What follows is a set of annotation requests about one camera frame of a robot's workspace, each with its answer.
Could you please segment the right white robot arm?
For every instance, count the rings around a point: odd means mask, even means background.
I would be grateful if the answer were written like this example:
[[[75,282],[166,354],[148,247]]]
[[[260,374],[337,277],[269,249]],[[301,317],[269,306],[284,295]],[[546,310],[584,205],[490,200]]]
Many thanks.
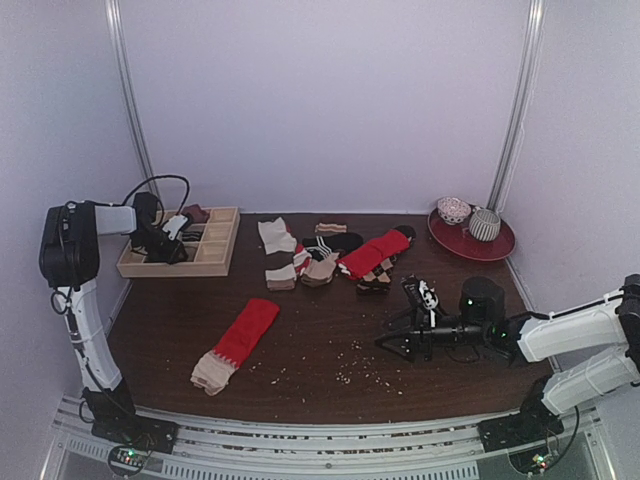
[[[430,360],[436,348],[471,347],[509,366],[538,363],[561,354],[597,348],[578,365],[537,379],[515,414],[477,426],[487,452],[559,435],[561,416],[617,388],[639,383],[639,277],[590,303],[559,313],[525,311],[507,316],[505,291],[475,276],[461,287],[459,312],[447,314],[426,281],[402,282],[409,307],[392,317],[377,347],[413,362]]]

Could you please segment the red and beige sock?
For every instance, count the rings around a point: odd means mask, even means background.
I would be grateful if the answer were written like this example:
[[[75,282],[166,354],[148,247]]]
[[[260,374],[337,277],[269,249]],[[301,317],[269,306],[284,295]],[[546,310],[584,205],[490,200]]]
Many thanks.
[[[190,376],[191,383],[209,396],[219,394],[279,313],[280,306],[274,302],[250,299],[219,342],[198,360]]]

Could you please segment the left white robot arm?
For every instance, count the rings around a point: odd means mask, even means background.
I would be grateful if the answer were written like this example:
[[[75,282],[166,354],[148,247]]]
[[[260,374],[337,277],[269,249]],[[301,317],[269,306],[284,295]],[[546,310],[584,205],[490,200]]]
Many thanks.
[[[85,200],[50,208],[39,268],[52,290],[51,307],[66,322],[81,372],[82,398],[93,416],[93,435],[169,451],[178,426],[137,414],[109,349],[97,302],[102,236],[128,235],[148,256],[167,264],[187,259],[180,234],[192,224],[192,216],[178,212],[163,220],[156,215],[158,202],[143,192],[132,205]]]

